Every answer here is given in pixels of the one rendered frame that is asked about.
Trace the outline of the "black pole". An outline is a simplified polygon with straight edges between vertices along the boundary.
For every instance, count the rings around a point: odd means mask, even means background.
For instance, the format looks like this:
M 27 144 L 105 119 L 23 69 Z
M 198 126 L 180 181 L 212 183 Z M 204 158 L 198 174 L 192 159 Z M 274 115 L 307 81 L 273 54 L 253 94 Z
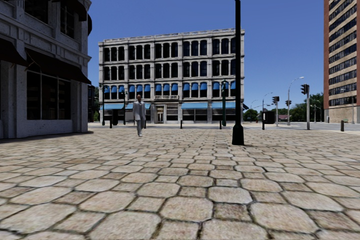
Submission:
M 241 0 L 235 0 L 235 124 L 232 128 L 232 144 L 244 146 L 244 130 L 241 125 Z

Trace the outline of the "traffic light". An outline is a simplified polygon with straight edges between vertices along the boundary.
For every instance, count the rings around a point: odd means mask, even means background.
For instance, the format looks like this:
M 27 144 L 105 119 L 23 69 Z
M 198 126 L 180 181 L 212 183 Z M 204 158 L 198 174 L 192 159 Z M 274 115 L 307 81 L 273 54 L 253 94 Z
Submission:
M 308 84 L 301 85 L 301 93 L 306 95 L 306 129 L 310 130 L 310 86 Z
M 276 122 L 276 126 L 278 127 L 279 126 L 278 102 L 280 100 L 280 97 L 279 96 L 273 96 L 272 100 L 273 100 L 273 103 L 275 104 L 275 111 L 276 111 L 275 122 Z

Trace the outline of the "tree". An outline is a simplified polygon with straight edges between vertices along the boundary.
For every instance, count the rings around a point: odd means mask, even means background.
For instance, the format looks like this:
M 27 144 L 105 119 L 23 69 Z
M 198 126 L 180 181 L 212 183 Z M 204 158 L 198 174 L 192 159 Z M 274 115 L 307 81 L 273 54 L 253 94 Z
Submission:
M 257 122 L 258 121 L 258 112 L 254 109 L 248 109 L 243 114 L 243 120 L 247 122 Z

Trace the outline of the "pale stone building blue awnings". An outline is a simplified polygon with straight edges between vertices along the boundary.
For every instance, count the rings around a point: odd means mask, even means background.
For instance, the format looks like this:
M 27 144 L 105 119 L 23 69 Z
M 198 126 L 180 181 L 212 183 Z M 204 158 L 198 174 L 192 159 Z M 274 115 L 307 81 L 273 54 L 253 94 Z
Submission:
M 99 46 L 99 84 L 104 84 L 104 119 L 134 119 L 137 95 L 149 123 L 213 123 L 235 120 L 235 29 L 105 39 Z

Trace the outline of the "grey stone building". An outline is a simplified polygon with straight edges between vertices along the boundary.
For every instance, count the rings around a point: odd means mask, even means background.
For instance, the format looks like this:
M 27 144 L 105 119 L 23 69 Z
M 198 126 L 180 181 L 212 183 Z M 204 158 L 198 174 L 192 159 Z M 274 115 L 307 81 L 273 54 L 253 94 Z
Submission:
M 91 0 L 0 0 L 0 139 L 88 130 Z

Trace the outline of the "dark building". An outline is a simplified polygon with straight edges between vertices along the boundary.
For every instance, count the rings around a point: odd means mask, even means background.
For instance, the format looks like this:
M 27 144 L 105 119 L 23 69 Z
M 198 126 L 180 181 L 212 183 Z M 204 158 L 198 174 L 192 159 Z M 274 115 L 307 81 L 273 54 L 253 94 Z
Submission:
M 94 121 L 95 114 L 95 87 L 93 85 L 88 85 L 88 122 Z

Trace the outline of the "dark street lamp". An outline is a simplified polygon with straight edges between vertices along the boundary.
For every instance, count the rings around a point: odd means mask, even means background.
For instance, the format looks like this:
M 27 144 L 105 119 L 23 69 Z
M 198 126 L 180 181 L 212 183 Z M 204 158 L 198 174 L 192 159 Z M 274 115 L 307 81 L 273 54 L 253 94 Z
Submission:
M 123 124 L 126 124 L 126 106 L 128 105 L 126 103 L 126 94 L 127 92 L 125 90 L 123 90 L 122 92 L 122 98 L 123 98 Z
M 102 122 L 101 124 L 104 126 L 105 125 L 105 87 L 104 84 L 99 84 L 99 88 L 101 89 L 101 96 L 102 96 L 102 111 L 101 111 L 101 119 Z

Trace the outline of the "green street lamp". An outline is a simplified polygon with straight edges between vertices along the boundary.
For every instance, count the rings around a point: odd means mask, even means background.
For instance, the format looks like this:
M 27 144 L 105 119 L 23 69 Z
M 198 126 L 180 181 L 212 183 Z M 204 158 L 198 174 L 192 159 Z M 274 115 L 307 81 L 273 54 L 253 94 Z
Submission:
M 227 81 L 222 81 L 221 97 L 222 97 L 222 126 L 226 126 L 226 85 Z

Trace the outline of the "grey street lamp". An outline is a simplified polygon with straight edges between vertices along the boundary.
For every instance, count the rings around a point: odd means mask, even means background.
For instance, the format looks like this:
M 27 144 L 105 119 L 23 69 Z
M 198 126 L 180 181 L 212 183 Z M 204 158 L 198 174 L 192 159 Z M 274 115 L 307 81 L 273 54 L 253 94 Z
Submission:
M 288 93 L 287 93 L 287 125 L 290 126 L 291 122 L 290 122 L 290 105 L 291 105 L 291 100 L 290 100 L 290 89 L 291 89 L 291 85 L 293 84 L 294 81 L 298 80 L 298 79 L 303 79 L 304 77 L 297 77 L 295 78 L 289 85 L 288 87 Z
M 266 96 L 267 95 L 269 95 L 269 94 L 272 94 L 273 92 L 271 91 L 271 92 L 268 92 L 268 93 L 266 93 L 264 96 L 263 96 L 263 99 L 262 99 L 262 113 L 264 113 L 265 112 L 265 110 L 264 110 L 264 100 L 265 100 L 265 98 L 266 98 Z

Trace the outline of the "red brick tower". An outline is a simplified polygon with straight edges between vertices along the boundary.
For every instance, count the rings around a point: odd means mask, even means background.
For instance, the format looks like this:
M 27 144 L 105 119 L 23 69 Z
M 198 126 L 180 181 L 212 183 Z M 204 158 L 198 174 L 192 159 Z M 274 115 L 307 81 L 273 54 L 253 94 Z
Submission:
M 323 0 L 323 115 L 360 124 L 360 0 Z

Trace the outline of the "person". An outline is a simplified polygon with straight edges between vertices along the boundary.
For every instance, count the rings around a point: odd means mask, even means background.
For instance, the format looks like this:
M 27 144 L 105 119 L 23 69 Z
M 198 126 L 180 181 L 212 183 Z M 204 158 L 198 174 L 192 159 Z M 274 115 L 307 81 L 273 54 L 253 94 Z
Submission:
M 142 129 L 144 128 L 146 121 L 146 107 L 145 102 L 142 101 L 140 94 L 136 96 L 136 99 L 137 101 L 133 103 L 132 112 L 134 120 L 136 121 L 137 135 L 142 137 Z

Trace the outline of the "trees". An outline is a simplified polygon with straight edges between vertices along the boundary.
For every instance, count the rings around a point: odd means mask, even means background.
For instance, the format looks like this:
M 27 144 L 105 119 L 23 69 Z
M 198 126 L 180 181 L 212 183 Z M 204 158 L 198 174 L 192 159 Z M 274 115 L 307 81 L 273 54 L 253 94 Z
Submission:
M 311 122 L 315 119 L 319 122 L 324 116 L 324 95 L 323 93 L 311 94 L 309 99 L 310 112 L 309 118 Z M 305 122 L 307 120 L 307 103 L 303 99 L 302 103 L 291 104 L 289 109 L 290 122 Z

